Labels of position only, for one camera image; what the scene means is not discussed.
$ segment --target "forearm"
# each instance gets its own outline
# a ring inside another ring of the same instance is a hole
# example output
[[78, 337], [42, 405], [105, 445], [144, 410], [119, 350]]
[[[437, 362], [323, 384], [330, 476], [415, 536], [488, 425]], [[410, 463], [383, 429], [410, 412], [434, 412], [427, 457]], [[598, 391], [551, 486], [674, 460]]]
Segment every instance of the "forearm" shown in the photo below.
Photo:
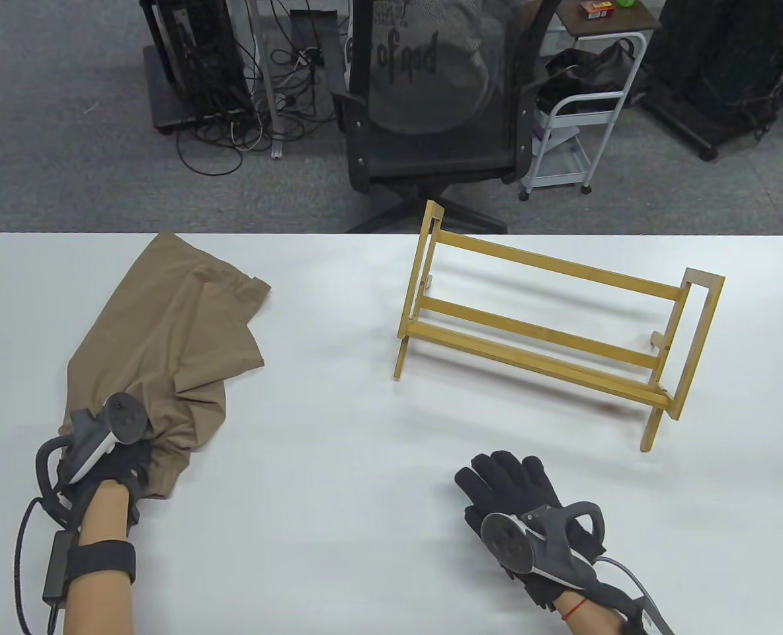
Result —
[[[126, 540], [130, 495], [104, 481], [83, 517], [80, 544]], [[124, 571], [96, 571], [78, 577], [68, 589], [65, 635], [132, 635], [132, 590]]]
[[618, 612], [584, 601], [582, 595], [566, 591], [553, 603], [573, 635], [620, 635], [624, 619]]

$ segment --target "wooden rack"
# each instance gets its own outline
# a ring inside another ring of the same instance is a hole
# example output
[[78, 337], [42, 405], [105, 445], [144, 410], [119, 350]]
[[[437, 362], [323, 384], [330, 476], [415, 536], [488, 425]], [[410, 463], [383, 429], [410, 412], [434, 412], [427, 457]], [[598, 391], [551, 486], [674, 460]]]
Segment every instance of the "wooden rack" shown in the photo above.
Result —
[[[714, 273], [699, 271], [698, 269], [686, 269], [685, 275], [682, 276], [682, 283], [679, 286], [653, 282], [643, 278], [634, 278], [622, 273], [596, 269], [595, 267], [571, 263], [567, 260], [543, 256], [531, 251], [523, 251], [505, 245], [482, 241], [482, 239], [452, 233], [442, 229], [443, 216], [444, 209], [440, 205], [433, 202], [433, 200], [427, 202], [424, 221], [421, 224], [418, 247], [415, 250], [412, 275], [409, 278], [409, 288], [407, 288], [406, 300], [403, 303], [400, 328], [397, 330], [397, 336], [401, 339], [401, 344], [400, 352], [397, 354], [394, 378], [400, 379], [401, 372], [403, 372], [403, 362], [406, 359], [410, 338], [422, 339], [423, 341], [440, 344], [443, 347], [450, 347], [457, 351], [464, 351], [479, 357], [485, 357], [486, 359], [503, 362], [517, 368], [525, 368], [548, 375], [548, 377], [563, 379], [571, 384], [616, 394], [616, 396], [633, 400], [633, 402], [651, 406], [651, 415], [649, 415], [645, 433], [641, 440], [641, 451], [650, 451], [653, 447], [663, 412], [667, 412], [669, 417], [675, 421], [679, 420], [679, 415], [682, 413], [682, 406], [685, 403], [691, 382], [694, 380], [697, 362], [700, 360], [700, 353], [706, 344], [709, 326], [712, 323], [715, 308], [718, 306], [718, 298], [721, 296], [724, 277]], [[578, 335], [546, 329], [546, 327], [530, 324], [526, 321], [488, 314], [488, 312], [480, 311], [479, 309], [425, 296], [425, 290], [432, 278], [430, 268], [438, 243], [475, 251], [486, 256], [494, 256], [513, 263], [563, 273], [573, 278], [582, 278], [613, 287], [626, 288], [626, 290], [636, 291], [637, 293], [646, 294], [646, 296], [672, 300], [673, 309], [667, 321], [665, 332], [654, 331], [651, 335], [651, 344], [657, 350], [657, 354], [650, 355], [639, 351], [631, 351], [630, 349], [615, 347], [594, 339], [586, 339]], [[665, 368], [673, 337], [676, 335], [679, 320], [682, 317], [682, 309], [685, 307], [688, 291], [690, 291], [692, 284], [706, 287], [706, 302], [703, 305], [703, 311], [700, 314], [697, 330], [694, 332], [694, 339], [692, 339], [691, 348], [688, 350], [688, 356], [685, 360], [685, 366], [682, 369], [677, 389], [672, 396], [669, 391], [659, 384], [659, 380]], [[565, 362], [555, 357], [547, 357], [522, 350], [521, 348], [488, 341], [488, 339], [466, 335], [466, 333], [443, 329], [443, 327], [433, 326], [421, 321], [422, 311], [432, 311], [437, 314], [472, 321], [472, 323], [515, 333], [515, 335], [524, 335], [532, 339], [539, 339], [539, 341], [563, 345], [563, 347], [576, 351], [584, 351], [600, 357], [618, 360], [618, 362], [626, 362], [639, 368], [647, 368], [651, 371], [651, 374], [645, 384], [609, 372]]]

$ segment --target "office chair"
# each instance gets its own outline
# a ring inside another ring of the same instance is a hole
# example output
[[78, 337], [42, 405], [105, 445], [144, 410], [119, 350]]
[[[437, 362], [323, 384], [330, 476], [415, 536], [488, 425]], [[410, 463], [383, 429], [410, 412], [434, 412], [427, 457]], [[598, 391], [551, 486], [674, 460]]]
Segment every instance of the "office chair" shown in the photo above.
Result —
[[[353, 227], [349, 233], [371, 233], [387, 229], [404, 218], [419, 218], [424, 214], [427, 199], [435, 200], [445, 208], [446, 222], [461, 224], [475, 233], [507, 233], [503, 221], [447, 200], [442, 194], [454, 184], [488, 179], [501, 179], [508, 184], [530, 170], [534, 105], [541, 83], [536, 80], [546, 76], [539, 61], [539, 49], [560, 1], [535, 0], [518, 4], [515, 0], [513, 6], [507, 0], [492, 0], [491, 5], [498, 7], [494, 11], [500, 15], [497, 18], [483, 16], [485, 21], [491, 21], [491, 32], [498, 32], [498, 37], [494, 38], [497, 44], [491, 42], [489, 84], [492, 86], [488, 97], [464, 123], [449, 130], [426, 133], [390, 130], [373, 116], [378, 109], [383, 111], [377, 108], [380, 104], [374, 103], [370, 108], [372, 99], [384, 98], [382, 92], [376, 90], [376, 82], [372, 88], [373, 79], [376, 79], [371, 77], [372, 54], [376, 55], [378, 48], [388, 43], [372, 42], [374, 9], [380, 5], [388, 16], [388, 5], [399, 4], [405, 16], [409, 3], [406, 0], [352, 1], [349, 82], [345, 75], [338, 18], [331, 16], [316, 22], [327, 87], [337, 109], [339, 127], [346, 136], [347, 170], [352, 188], [367, 194], [372, 185], [379, 185], [403, 199], [397, 206]], [[442, 10], [441, 2], [436, 0], [432, 10], [436, 7]], [[489, 3], [483, 5], [483, 13], [486, 13], [485, 7]], [[410, 25], [411, 19], [416, 18], [410, 13]], [[499, 58], [497, 63], [493, 59], [495, 54]], [[452, 52], [447, 54], [446, 50], [439, 53], [443, 60], [451, 55]], [[432, 88], [431, 85], [425, 95], [425, 112], [438, 99]], [[417, 100], [418, 96], [408, 97]], [[452, 99], [450, 96], [445, 103], [451, 103]], [[384, 114], [393, 110], [394, 106], [385, 108]]]

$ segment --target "small table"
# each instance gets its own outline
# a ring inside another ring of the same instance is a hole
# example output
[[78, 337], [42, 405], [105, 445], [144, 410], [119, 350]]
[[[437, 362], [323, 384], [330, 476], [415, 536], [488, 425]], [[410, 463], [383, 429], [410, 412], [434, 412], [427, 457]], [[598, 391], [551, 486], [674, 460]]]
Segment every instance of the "small table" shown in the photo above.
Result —
[[635, 33], [643, 30], [659, 30], [660, 22], [653, 17], [641, 0], [625, 9], [615, 5], [611, 18], [586, 19], [579, 8], [580, 0], [563, 0], [556, 15], [574, 42], [580, 37], [610, 36], [616, 33]]

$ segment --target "wrist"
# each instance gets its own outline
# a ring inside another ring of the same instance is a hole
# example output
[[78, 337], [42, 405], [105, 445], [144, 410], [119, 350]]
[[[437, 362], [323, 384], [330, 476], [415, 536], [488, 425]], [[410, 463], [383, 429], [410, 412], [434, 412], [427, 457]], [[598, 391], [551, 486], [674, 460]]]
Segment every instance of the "wrist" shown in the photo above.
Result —
[[565, 591], [563, 595], [560, 595], [553, 602], [553, 606], [555, 606], [556, 610], [559, 611], [559, 614], [564, 618], [571, 611], [574, 611], [577, 607], [579, 607], [579, 605], [584, 601], [585, 598], [579, 593], [574, 591]]
[[83, 516], [78, 544], [126, 540], [130, 493], [116, 481], [102, 481]]

